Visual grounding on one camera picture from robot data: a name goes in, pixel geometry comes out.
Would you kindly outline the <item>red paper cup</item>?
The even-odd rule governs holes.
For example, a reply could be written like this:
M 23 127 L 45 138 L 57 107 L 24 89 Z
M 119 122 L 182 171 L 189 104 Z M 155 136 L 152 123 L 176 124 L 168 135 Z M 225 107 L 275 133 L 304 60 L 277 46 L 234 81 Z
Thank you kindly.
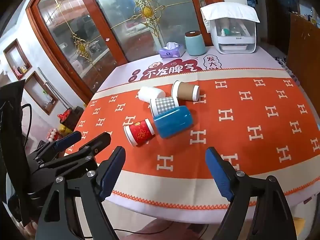
M 124 126 L 124 133 L 132 146 L 140 146 L 155 135 L 149 119 Z

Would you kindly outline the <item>white paper cup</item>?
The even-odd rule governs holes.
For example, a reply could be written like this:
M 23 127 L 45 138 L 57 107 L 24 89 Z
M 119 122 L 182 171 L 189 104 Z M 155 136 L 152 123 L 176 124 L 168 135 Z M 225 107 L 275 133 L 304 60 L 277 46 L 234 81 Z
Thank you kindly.
M 149 103 L 151 99 L 163 98 L 165 92 L 156 87 L 142 87 L 138 92 L 139 100 Z

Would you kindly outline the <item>checkered paper cup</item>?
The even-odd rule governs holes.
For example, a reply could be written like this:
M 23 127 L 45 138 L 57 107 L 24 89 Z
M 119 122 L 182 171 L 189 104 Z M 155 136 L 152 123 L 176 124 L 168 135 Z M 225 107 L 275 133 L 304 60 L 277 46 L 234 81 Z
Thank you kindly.
M 166 113 L 169 110 L 178 106 L 178 99 L 173 96 L 150 100 L 150 109 L 153 117 L 157 117 L 160 114 Z

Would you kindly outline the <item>blue plastic cup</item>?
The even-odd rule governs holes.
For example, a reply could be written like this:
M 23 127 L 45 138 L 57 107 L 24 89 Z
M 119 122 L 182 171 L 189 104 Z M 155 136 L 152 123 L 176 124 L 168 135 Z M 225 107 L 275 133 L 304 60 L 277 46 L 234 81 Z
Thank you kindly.
M 192 126 L 193 117 L 186 106 L 179 106 L 154 117 L 153 122 L 159 136 L 167 139 Z

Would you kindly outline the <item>brown kraft paper cup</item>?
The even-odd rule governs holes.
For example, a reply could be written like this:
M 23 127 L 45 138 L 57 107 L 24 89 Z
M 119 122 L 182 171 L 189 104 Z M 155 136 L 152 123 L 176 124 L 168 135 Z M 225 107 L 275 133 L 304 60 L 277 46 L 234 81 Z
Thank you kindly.
M 197 102 L 200 97 L 200 87 L 198 85 L 176 80 L 172 84 L 171 95 L 180 100 Z

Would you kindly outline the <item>egg carton box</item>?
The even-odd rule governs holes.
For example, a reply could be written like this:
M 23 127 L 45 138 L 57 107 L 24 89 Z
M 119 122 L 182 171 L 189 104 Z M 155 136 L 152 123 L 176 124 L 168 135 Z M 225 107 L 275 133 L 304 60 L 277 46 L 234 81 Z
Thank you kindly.
M 62 135 L 60 134 L 60 132 L 56 128 L 53 128 L 48 132 L 46 140 L 49 142 L 54 142 L 60 140 L 61 138 Z

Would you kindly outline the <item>red gift basket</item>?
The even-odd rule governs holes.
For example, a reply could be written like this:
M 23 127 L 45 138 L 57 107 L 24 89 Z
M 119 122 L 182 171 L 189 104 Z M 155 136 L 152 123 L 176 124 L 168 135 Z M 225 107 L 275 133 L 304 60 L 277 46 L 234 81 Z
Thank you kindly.
M 71 131 L 74 131 L 76 124 L 80 120 L 84 109 L 77 106 L 75 108 L 68 108 L 63 114 L 58 114 L 57 117 L 60 119 L 60 124 L 67 127 Z

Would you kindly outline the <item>wooden glass sliding door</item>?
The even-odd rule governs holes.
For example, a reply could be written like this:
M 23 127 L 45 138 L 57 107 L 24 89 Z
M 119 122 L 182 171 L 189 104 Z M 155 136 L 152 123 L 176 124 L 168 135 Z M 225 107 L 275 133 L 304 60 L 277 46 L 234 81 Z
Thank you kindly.
M 117 66 L 204 33 L 200 8 L 199 0 L 30 0 L 26 11 L 57 71 L 89 102 Z

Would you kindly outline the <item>purple tissue pack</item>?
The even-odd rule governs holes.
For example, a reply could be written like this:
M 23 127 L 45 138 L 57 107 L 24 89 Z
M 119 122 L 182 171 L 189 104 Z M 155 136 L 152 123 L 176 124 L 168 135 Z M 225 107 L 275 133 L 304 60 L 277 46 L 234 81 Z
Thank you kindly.
M 159 50 L 162 59 L 178 58 L 185 53 L 184 45 L 176 42 L 168 42 L 167 45 Z

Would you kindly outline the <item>teal canister with brown lid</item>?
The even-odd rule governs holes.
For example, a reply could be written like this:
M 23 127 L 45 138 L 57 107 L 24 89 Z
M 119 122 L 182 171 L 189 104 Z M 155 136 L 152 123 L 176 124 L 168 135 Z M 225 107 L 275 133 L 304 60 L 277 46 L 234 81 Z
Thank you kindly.
M 198 30 L 185 33 L 185 46 L 190 56 L 201 56 L 206 53 L 203 36 Z

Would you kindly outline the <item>dark wooden cabinet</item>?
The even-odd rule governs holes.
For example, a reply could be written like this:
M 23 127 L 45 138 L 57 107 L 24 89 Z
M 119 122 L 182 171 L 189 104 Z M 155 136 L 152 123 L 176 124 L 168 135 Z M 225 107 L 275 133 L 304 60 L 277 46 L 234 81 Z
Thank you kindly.
M 290 42 L 286 65 L 319 113 L 319 28 L 296 14 L 290 15 Z

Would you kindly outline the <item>white countertop appliance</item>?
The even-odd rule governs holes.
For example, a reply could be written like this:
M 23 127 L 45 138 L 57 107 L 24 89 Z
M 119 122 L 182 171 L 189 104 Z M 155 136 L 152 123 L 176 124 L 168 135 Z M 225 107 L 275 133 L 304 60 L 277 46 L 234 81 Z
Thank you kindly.
M 257 47 L 257 24 L 253 21 L 221 18 L 210 21 L 210 36 L 221 54 L 250 54 Z

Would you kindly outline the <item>lower wall niche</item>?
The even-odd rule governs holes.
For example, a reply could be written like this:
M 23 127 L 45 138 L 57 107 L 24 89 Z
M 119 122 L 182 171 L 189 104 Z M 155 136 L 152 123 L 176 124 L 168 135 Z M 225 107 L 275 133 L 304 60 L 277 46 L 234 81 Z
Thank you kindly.
M 26 79 L 24 88 L 47 115 L 52 113 L 58 99 L 44 84 L 44 81 L 42 81 L 37 72 L 33 71 Z

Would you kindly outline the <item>wall niche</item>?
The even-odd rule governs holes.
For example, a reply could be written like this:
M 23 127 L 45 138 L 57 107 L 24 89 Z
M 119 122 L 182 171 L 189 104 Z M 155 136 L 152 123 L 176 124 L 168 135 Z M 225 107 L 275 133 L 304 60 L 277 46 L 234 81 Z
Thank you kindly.
M 52 113 L 58 99 L 44 84 L 44 81 L 42 81 L 37 72 L 33 71 L 26 79 L 24 88 L 47 115 Z
M 23 52 L 19 42 L 15 39 L 3 50 L 4 56 L 18 80 L 23 78 L 31 68 L 31 64 Z

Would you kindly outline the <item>upper wall niche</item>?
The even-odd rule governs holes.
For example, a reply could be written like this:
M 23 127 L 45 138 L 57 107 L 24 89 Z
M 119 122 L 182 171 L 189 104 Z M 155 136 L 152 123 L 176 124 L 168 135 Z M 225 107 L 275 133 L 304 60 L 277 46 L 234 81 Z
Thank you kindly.
M 4 56 L 18 80 L 23 78 L 31 68 L 31 64 L 23 52 L 19 42 L 15 39 L 3 50 Z

